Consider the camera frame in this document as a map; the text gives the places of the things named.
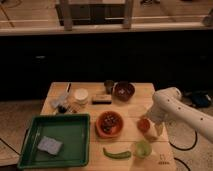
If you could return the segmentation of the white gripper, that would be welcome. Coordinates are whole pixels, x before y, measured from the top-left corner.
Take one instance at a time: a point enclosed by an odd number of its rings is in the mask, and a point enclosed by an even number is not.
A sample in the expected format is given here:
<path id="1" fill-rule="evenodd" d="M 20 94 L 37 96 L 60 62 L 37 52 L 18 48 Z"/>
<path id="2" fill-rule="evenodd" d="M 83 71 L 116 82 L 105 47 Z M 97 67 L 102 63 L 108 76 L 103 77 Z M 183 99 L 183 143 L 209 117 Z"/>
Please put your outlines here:
<path id="1" fill-rule="evenodd" d="M 159 106 L 153 104 L 147 111 L 146 114 L 141 115 L 140 119 L 150 119 L 154 122 L 154 128 L 157 136 L 161 136 L 163 133 L 163 121 L 165 120 L 166 112 Z"/>

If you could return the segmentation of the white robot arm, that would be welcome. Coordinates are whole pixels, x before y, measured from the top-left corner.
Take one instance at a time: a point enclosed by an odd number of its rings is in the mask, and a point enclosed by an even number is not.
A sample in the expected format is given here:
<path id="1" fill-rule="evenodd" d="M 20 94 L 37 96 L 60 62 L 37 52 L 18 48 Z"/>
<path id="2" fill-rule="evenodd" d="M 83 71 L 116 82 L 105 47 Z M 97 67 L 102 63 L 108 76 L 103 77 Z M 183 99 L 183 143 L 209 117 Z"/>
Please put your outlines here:
<path id="1" fill-rule="evenodd" d="M 171 114 L 213 143 L 213 116 L 181 102 L 182 93 L 176 87 L 157 90 L 152 96 L 153 104 L 145 113 L 153 123 L 160 125 Z"/>

